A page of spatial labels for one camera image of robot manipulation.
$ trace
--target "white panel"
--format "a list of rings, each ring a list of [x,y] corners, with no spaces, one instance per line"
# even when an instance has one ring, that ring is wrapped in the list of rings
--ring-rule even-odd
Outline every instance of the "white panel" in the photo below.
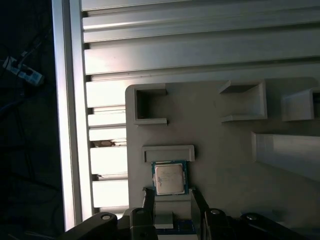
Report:
[[[98,45],[84,51],[85,72],[93,75],[304,58],[320,55],[318,36],[319,29],[224,36],[208,33]]]
[[[90,155],[92,174],[128,173],[126,147],[95,147],[90,149]]]
[[[253,159],[320,181],[320,137],[252,134]]]
[[[139,75],[133,78],[123,78],[114,81],[93,81],[86,83],[87,105],[89,108],[109,105],[124,105],[125,90],[132,84],[152,84],[168,82],[195,82],[195,81],[227,81],[227,80],[251,80],[268,78],[296,78],[297,76],[309,76],[320,78],[318,72],[319,64],[302,64],[281,67],[263,67],[253,69],[233,70],[206,70],[203,72],[188,72],[175,74],[175,72],[164,75],[153,75],[147,72],[147,76]]]
[[[82,10],[88,11],[184,1],[190,0],[82,0]]]
[[[89,127],[125,126],[126,113],[91,114],[88,116]]]
[[[95,208],[129,205],[128,181],[94,181],[92,183]]]
[[[125,139],[127,137],[126,127],[97,127],[89,130],[90,141]]]

